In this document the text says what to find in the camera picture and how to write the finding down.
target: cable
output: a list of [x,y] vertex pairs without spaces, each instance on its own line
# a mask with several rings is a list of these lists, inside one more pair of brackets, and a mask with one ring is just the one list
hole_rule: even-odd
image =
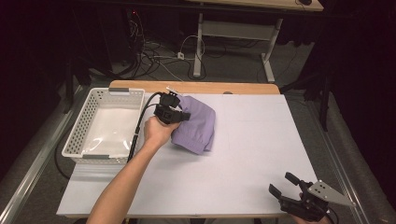
[[70,176],[66,175],[66,174],[62,171],[61,166],[59,165],[59,162],[58,162],[57,151],[58,151],[59,145],[60,145],[61,142],[64,140],[64,138],[66,137],[66,135],[71,131],[72,128],[73,128],[73,125],[71,125],[70,127],[68,127],[68,128],[66,129],[66,131],[65,131],[64,133],[62,133],[61,138],[59,139],[58,143],[56,144],[55,151],[54,151],[54,153],[53,153],[53,159],[54,159],[54,161],[55,161],[56,169],[58,170],[59,174],[61,174],[61,176],[63,176],[63,177],[66,178],[66,179],[70,179]]
[[177,80],[183,81],[181,78],[175,76],[171,71],[169,71],[169,69],[168,69],[165,65],[163,65],[163,63],[158,62],[158,64],[160,64],[170,75],[172,75],[173,77],[175,77]]
[[205,53],[205,42],[204,42],[204,40],[201,38],[201,37],[199,37],[198,35],[189,35],[189,36],[187,36],[185,39],[184,39],[184,41],[183,41],[183,43],[181,44],[181,47],[180,47],[180,53],[181,53],[181,51],[183,50],[183,46],[184,46],[184,43],[186,42],[186,40],[188,39],[188,38],[190,38],[190,37],[196,37],[197,39],[199,39],[199,40],[201,40],[201,42],[202,42],[202,44],[203,44],[203,46],[204,46],[204,48],[203,48],[203,50],[202,50],[202,53],[201,53],[201,56],[200,57],[202,57],[203,55],[204,55],[204,53]]
[[287,66],[281,73],[279,73],[279,75],[276,77],[276,79],[280,79],[280,78],[284,75],[284,73],[285,73],[286,71],[289,70],[289,68],[290,68],[290,66],[291,66],[291,63],[294,61],[294,59],[295,59],[296,56],[297,56],[297,53],[298,53],[298,50],[297,50],[297,48],[295,48],[294,54],[293,54],[293,56],[291,57],[291,59],[290,59],[290,61],[289,61],[289,63],[288,63],[288,66]]
[[145,106],[143,107],[142,113],[140,113],[139,121],[136,124],[136,129],[134,130],[134,139],[132,140],[131,148],[129,150],[128,161],[130,161],[131,158],[134,156],[134,149],[136,148],[137,137],[139,136],[139,132],[140,132],[140,123],[142,122],[143,116],[145,115],[147,108],[149,108],[149,103],[151,102],[152,98],[154,98],[154,96],[162,95],[162,94],[163,92],[160,91],[157,91],[154,94],[152,94],[148,98],[148,101],[146,102]]
[[330,208],[330,207],[329,207],[329,210],[332,211],[332,212],[334,213],[334,216],[335,216],[335,218],[336,218],[336,222],[335,222],[335,223],[338,224],[338,222],[340,221],[340,218],[338,217],[337,213],[336,213],[332,208]]

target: white table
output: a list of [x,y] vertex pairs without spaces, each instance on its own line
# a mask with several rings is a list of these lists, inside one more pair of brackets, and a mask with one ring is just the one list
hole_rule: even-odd
[[[270,184],[298,199],[300,189],[285,173],[317,180],[283,95],[188,95],[217,113],[213,148],[198,156],[170,142],[163,146],[128,217],[279,217],[284,213]],[[121,167],[77,164],[57,214],[87,217]]]

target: gray carpet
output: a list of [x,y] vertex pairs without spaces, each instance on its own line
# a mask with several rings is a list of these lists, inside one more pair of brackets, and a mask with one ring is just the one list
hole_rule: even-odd
[[[203,72],[206,71],[206,73],[203,74],[205,78],[201,81],[266,82],[260,58],[260,53],[263,52],[261,49],[265,49],[265,43],[227,42],[225,45],[228,48],[224,51],[223,46],[216,44],[216,41],[218,40],[212,42],[209,40],[206,44],[206,56],[203,58],[205,65]],[[276,75],[276,85],[278,87],[291,83],[297,78],[311,49],[312,46],[294,48],[292,44],[276,46],[271,58],[271,64]],[[162,56],[173,54],[169,49],[164,47],[155,50]],[[190,52],[193,52],[193,48],[186,47],[185,50],[183,52],[185,52],[186,57],[192,58],[193,53]],[[148,69],[150,61],[145,61],[145,63],[144,67]],[[169,63],[165,66],[177,78],[191,81],[187,75],[189,72],[189,65],[187,63]],[[155,72],[150,74],[150,77],[143,76],[139,79],[177,80],[173,75],[162,66],[159,66]],[[105,77],[93,76],[92,78],[94,82],[89,88],[108,86],[109,80]],[[86,94],[89,88],[80,92],[80,99],[85,99],[84,94]],[[350,137],[347,126],[339,115],[334,99],[331,98],[329,102],[329,131],[323,133],[318,126],[318,119],[316,118],[318,102],[305,102],[303,93],[303,91],[289,91],[285,95],[317,176],[340,192],[356,190],[357,198],[361,203],[362,209],[357,211],[358,216],[350,208],[332,204],[332,208],[341,220],[340,223],[396,223],[394,211],[389,207],[385,195],[382,193],[369,167],[367,167],[361,157],[359,149]],[[76,103],[75,111],[79,111],[80,107],[81,105]],[[64,101],[60,103],[58,108],[48,118],[47,122],[14,162],[13,167],[1,182],[1,211],[6,208],[15,189],[29,170],[37,153],[57,128],[59,121],[63,117],[63,110]],[[340,174],[338,166],[334,166],[332,153],[329,152],[329,142],[326,141],[327,138],[328,140],[330,139],[335,153],[339,156],[340,162],[346,170],[346,177],[350,181],[350,185],[347,185],[347,187],[345,187],[344,175]],[[55,155],[64,173],[71,175],[74,162],[68,158],[63,158],[61,155],[64,141],[65,139],[59,144]],[[45,224],[76,222],[76,219],[56,216],[56,211],[66,186],[67,179],[58,172],[54,158],[51,156],[24,206],[15,218],[14,223]],[[276,223],[276,221],[268,219],[263,220],[262,223]],[[281,218],[278,223],[292,222],[289,218]]]

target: purple cloth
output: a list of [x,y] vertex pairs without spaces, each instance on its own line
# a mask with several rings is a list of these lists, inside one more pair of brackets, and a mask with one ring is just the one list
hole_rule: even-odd
[[180,100],[178,106],[183,112],[191,113],[191,116],[172,132],[172,143],[199,155],[204,150],[210,150],[215,132],[216,112],[191,96],[178,95],[177,98]]

